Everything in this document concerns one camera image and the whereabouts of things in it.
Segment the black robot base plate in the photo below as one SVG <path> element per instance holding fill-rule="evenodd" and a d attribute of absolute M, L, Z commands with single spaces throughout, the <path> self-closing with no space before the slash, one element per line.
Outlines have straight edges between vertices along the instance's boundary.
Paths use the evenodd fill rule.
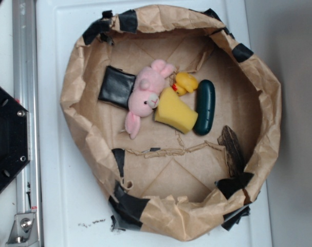
<path fill-rule="evenodd" d="M 29 162 L 28 111 L 0 87 L 0 194 Z"/>

